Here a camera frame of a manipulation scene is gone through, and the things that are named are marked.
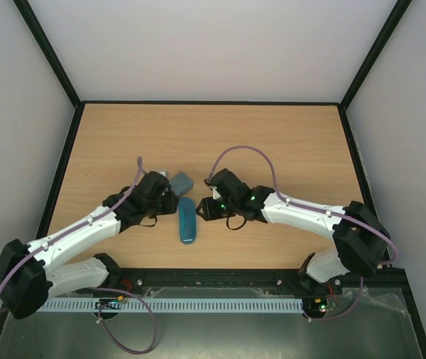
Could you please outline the blue transparent glasses case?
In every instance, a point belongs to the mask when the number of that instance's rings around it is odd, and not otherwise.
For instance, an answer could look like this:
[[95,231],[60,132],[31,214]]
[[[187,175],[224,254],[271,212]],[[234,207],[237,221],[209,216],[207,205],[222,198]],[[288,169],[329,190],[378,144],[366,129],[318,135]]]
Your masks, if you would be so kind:
[[178,205],[179,238],[182,244],[190,245],[197,238],[197,214],[194,201],[182,197]]

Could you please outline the green glasses case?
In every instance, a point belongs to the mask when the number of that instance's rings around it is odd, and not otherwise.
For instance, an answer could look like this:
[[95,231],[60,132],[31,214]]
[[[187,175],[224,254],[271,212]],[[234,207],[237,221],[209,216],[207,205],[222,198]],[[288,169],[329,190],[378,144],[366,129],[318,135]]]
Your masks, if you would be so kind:
[[184,172],[178,172],[170,178],[170,187],[177,197],[183,197],[194,187],[194,181]]

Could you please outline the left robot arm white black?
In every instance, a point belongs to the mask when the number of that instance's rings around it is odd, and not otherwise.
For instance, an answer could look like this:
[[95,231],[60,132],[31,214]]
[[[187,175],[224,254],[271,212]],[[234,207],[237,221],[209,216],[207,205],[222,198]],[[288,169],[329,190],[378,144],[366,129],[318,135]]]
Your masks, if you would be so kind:
[[150,171],[70,226],[27,244],[18,239],[7,243],[0,255],[0,312],[24,319],[50,298],[78,289],[115,287],[122,271],[108,254],[80,263],[70,260],[145,218],[175,213],[178,203],[168,178]]

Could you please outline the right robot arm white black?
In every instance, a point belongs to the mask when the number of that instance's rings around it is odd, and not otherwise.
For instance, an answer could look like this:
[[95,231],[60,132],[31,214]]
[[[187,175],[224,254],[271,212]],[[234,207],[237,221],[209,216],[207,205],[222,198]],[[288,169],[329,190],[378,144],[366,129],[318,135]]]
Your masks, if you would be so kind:
[[372,277],[383,262],[390,235],[363,203],[328,206],[288,197],[263,185],[251,188],[226,168],[206,180],[206,185],[212,195],[196,208],[204,221],[239,216],[244,222],[296,227],[333,243],[328,250],[311,253],[298,269],[297,284],[307,292],[317,292],[345,274]]

